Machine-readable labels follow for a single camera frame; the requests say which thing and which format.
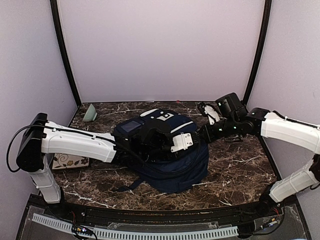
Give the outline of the navy blue student backpack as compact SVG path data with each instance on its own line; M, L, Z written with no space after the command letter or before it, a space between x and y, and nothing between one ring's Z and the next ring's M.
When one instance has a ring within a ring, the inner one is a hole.
M127 167L138 175L138 179L129 186L118 188L117 192L134 190L145 182L163 193L181 193L200 183L208 174L209 147L197 136L197 124L191 118L169 109L154 108L119 123L112 134L117 137L137 137L147 133L144 124L151 120L164 121L172 137L191 133L195 144L177 152L154 151L151 155L144 154L142 161L128 153L120 153L112 161L113 164Z

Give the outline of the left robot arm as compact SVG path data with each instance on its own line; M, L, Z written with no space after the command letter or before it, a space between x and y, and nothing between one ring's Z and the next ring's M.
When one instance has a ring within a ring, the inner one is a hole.
M10 172L29 174L45 202L60 218L67 218L71 208L64 202L63 190L49 168L48 155L82 156L111 163L119 154L127 153L141 162L143 155L175 150L171 131L163 120L153 119L145 123L147 132L137 137L121 137L66 127L49 121L47 117L46 113L38 113L29 125L12 136L5 160Z

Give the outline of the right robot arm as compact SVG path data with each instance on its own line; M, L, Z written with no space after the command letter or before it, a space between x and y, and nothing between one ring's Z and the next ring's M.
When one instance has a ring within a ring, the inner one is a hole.
M200 102L200 113L208 118L198 134L207 142L233 135L252 135L263 139L278 140L298 146L313 154L304 166L289 176L269 185L255 205L255 213L266 217L275 208L275 203L307 188L320 185L320 126L290 118L276 110L256 107L248 111L232 92L215 101L215 105Z

